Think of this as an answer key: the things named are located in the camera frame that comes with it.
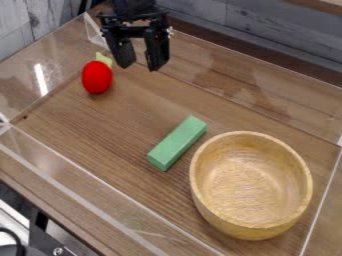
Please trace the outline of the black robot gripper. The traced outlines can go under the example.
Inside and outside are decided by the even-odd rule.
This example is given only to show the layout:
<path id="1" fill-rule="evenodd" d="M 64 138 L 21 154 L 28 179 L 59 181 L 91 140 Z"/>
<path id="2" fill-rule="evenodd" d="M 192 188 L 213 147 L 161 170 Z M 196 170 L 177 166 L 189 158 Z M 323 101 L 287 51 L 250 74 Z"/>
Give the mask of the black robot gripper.
<path id="1" fill-rule="evenodd" d="M 96 18 L 116 64 L 125 69 L 136 62 L 128 38 L 144 38 L 148 70 L 157 71 L 169 60 L 172 27 L 156 0 L 112 0 L 112 10 Z"/>

